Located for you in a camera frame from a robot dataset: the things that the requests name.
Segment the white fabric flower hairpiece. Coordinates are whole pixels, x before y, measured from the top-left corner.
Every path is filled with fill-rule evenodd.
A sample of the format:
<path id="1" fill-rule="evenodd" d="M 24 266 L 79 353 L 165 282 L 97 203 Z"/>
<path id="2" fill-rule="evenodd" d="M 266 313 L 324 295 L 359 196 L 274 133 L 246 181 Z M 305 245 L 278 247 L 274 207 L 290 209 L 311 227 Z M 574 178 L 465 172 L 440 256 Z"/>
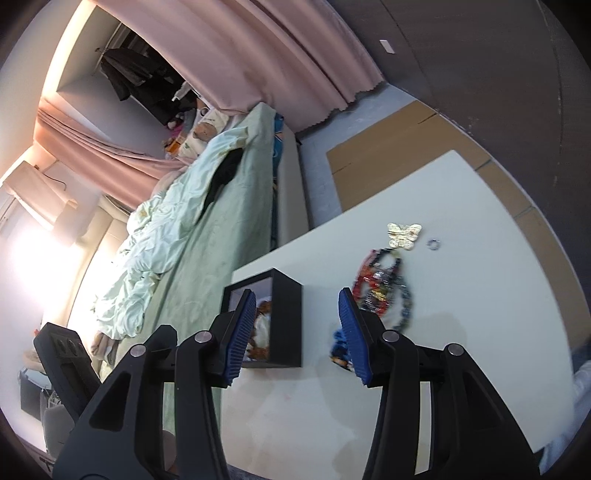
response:
<path id="1" fill-rule="evenodd" d="M 256 348 L 266 349 L 270 345 L 270 316 L 259 314 L 253 327 L 252 340 Z"/>

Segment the black jewelry box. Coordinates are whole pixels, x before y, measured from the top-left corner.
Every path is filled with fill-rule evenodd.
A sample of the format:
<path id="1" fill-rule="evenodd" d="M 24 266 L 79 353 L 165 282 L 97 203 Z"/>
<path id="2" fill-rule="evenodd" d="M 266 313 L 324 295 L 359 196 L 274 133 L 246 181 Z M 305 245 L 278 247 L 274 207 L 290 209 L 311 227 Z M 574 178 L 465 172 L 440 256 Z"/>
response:
<path id="1" fill-rule="evenodd" d="M 280 270 L 270 269 L 223 290 L 221 312 L 235 309 L 246 289 L 256 295 L 256 317 L 270 316 L 270 345 L 256 348 L 250 333 L 242 367 L 249 369 L 300 368 L 303 362 L 303 287 Z"/>

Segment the light green duvet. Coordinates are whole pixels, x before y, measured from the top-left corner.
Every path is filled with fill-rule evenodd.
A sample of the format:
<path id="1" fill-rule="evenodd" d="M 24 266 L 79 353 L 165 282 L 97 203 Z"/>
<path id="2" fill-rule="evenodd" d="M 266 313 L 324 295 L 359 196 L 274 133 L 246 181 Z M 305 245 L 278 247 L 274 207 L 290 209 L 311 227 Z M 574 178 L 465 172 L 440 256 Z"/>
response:
<path id="1" fill-rule="evenodd" d="M 249 130 L 235 127 L 214 137 L 166 190 L 141 203 L 93 305 L 97 329 L 111 339 L 136 336 L 159 283 L 183 252 L 204 210 L 214 174 L 228 153 L 242 149 Z"/>

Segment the gold butterfly brooch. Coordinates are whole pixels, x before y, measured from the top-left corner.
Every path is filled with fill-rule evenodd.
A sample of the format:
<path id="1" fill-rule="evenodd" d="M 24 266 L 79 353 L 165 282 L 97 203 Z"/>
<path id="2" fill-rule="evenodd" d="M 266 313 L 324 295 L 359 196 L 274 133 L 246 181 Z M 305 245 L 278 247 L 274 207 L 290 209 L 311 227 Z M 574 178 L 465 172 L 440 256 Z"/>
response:
<path id="1" fill-rule="evenodd" d="M 399 225 L 389 223 L 387 229 L 390 248 L 410 251 L 414 248 L 423 227 L 420 224 Z"/>

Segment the bed with green sheet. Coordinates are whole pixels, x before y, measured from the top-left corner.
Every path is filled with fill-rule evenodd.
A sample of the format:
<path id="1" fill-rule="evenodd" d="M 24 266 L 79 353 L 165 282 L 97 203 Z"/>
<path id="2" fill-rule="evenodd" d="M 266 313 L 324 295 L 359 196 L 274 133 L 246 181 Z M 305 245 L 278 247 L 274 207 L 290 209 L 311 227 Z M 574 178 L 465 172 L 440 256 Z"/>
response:
<path id="1" fill-rule="evenodd" d="M 112 339 L 118 358 L 161 325 L 172 326 L 179 340 L 211 326 L 232 273 L 280 244 L 285 217 L 276 210 L 283 192 L 279 169 L 294 137 L 283 117 L 264 103 L 235 127 L 249 130 L 246 146 L 228 153 L 214 174 L 204 210 L 179 259 L 160 276 L 140 332 Z"/>

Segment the patterned pillow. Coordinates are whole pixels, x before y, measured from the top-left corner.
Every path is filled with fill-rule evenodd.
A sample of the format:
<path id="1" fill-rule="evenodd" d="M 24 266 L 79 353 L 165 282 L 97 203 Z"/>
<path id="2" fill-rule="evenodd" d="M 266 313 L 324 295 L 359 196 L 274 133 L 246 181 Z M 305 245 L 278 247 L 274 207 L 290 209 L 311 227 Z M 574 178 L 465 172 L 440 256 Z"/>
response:
<path id="1" fill-rule="evenodd" d="M 228 125 L 228 121 L 229 116 L 225 113 L 216 109 L 208 110 L 199 117 L 197 124 L 187 134 L 184 142 L 179 147 L 177 157 L 185 161 L 197 159 L 204 152 L 209 141 L 221 134 Z"/>

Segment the black hanging clothes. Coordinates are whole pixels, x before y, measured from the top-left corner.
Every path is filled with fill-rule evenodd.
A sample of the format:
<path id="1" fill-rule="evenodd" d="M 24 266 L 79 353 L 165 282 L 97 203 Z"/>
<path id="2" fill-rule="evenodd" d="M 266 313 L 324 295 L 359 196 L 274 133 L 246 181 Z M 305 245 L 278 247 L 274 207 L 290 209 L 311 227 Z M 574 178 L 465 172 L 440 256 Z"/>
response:
<path id="1" fill-rule="evenodd" d="M 108 49 L 100 69 L 120 101 L 135 99 L 164 126 L 197 107 L 197 96 L 191 92 L 173 99 L 184 79 L 158 53 L 152 58 L 127 48 Z"/>

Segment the pink curtain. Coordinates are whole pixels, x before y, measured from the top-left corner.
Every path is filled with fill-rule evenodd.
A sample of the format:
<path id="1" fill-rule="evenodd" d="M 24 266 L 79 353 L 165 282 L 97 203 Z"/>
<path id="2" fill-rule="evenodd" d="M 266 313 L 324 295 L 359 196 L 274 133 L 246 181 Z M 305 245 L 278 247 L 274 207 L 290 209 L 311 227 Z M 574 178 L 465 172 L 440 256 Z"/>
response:
<path id="1" fill-rule="evenodd" d="M 384 76 L 325 1 L 101 1 L 228 115 L 260 102 L 294 132 L 345 110 Z M 56 160 L 135 208 L 184 164 L 103 141 L 43 99 L 34 139 Z"/>

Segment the white wall socket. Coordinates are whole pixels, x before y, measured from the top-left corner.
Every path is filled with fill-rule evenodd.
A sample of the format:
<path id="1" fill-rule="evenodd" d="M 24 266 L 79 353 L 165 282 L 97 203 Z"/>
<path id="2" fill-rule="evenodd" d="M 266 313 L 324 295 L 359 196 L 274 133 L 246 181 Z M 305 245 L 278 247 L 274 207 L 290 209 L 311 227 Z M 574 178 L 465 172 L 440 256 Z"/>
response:
<path id="1" fill-rule="evenodd" d="M 394 50 L 393 46 L 391 45 L 391 43 L 386 40 L 386 39 L 381 39 L 380 40 L 380 44 L 382 45 L 383 49 L 391 55 L 396 54 L 396 51 Z"/>

